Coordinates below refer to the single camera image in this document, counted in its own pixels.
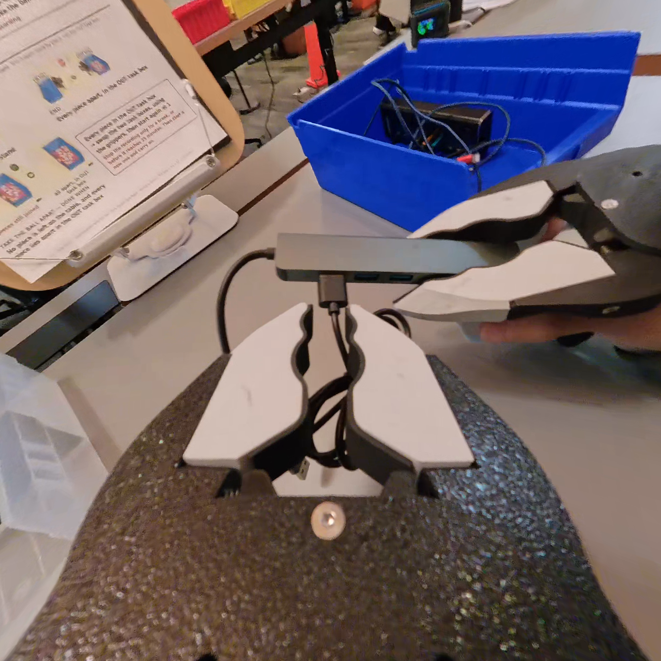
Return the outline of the clear plastic tray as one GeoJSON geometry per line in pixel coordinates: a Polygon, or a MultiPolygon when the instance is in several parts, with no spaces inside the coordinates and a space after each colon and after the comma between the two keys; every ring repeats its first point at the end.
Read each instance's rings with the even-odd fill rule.
{"type": "Polygon", "coordinates": [[[74,540],[108,471],[60,386],[1,355],[1,523],[74,540]]]}

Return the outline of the orange traffic cone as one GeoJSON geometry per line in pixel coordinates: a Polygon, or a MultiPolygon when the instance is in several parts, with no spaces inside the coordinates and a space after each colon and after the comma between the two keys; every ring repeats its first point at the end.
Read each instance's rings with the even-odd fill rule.
{"type": "Polygon", "coordinates": [[[319,31],[314,22],[305,25],[304,32],[309,65],[309,77],[305,84],[314,91],[320,91],[339,80],[341,75],[336,67],[333,38],[330,29],[322,26],[319,31]]]}

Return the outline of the blue plastic bin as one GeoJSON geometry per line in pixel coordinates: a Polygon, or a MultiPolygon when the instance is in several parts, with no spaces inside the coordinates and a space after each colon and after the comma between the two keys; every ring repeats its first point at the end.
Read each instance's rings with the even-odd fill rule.
{"type": "Polygon", "coordinates": [[[482,190],[583,156],[612,131],[640,43],[633,31],[429,39],[399,45],[288,116],[318,184],[413,231],[482,190]],[[493,111],[508,136],[478,173],[384,135],[378,106],[398,87],[412,101],[493,111]]]}

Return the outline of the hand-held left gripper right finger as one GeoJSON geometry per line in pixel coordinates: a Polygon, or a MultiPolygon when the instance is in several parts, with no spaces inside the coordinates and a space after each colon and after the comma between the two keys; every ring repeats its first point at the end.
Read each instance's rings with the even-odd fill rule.
{"type": "Polygon", "coordinates": [[[467,468],[475,457],[422,349],[357,304],[346,310],[345,441],[379,484],[391,474],[467,468]]]}

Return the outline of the person's right hand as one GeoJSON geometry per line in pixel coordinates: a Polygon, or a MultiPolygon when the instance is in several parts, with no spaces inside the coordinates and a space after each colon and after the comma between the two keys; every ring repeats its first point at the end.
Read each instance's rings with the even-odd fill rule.
{"type": "Polygon", "coordinates": [[[660,307],[618,318],[582,318],[543,313],[514,320],[482,323],[486,343],[545,343],[564,336],[591,333],[627,350],[660,351],[660,307]]]}

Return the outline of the black rectangular hub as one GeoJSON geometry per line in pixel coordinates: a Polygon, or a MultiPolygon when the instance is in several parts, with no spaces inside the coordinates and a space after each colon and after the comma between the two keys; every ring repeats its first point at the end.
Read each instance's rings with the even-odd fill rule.
{"type": "Polygon", "coordinates": [[[492,111],[463,104],[438,105],[402,98],[384,100],[379,113],[385,137],[411,150],[458,159],[491,140],[492,111]]]}

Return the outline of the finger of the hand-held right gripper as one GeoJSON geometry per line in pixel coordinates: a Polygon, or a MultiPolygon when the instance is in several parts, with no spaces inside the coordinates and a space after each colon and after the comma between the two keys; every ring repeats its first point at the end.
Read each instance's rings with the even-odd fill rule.
{"type": "Polygon", "coordinates": [[[515,241],[516,224],[536,224],[554,200],[546,181],[474,197],[448,208],[408,235],[408,239],[515,241]]]}
{"type": "Polygon", "coordinates": [[[511,303],[614,276],[598,252],[560,241],[525,249],[498,266],[467,269],[419,285],[393,303],[405,317],[454,323],[504,321],[511,303]]]}

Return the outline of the grey usb hub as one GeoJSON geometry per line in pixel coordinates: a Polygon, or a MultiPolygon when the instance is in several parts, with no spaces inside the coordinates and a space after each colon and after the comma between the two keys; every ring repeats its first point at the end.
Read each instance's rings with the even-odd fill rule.
{"type": "Polygon", "coordinates": [[[420,284],[499,260],[455,241],[285,233],[277,236],[274,263],[286,282],[342,276],[347,283],[420,284]]]}

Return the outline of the small device with screen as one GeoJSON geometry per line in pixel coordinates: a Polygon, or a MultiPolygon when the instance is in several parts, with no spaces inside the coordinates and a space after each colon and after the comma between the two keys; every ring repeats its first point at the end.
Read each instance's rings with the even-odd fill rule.
{"type": "Polygon", "coordinates": [[[409,27],[412,42],[447,37],[450,9],[449,1],[411,1],[409,27]]]}

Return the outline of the red plastic bin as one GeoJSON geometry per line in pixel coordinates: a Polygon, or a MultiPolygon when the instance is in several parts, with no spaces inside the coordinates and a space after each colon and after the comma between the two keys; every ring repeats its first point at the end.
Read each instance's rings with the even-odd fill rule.
{"type": "Polygon", "coordinates": [[[232,22],[232,16],[222,1],[187,1],[171,12],[194,45],[232,22]]]}

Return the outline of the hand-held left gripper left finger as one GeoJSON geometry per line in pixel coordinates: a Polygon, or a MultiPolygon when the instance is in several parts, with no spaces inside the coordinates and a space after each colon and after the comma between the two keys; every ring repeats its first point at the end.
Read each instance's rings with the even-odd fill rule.
{"type": "Polygon", "coordinates": [[[231,352],[182,460],[190,466],[290,470],[311,443],[313,306],[298,303],[231,352]]]}

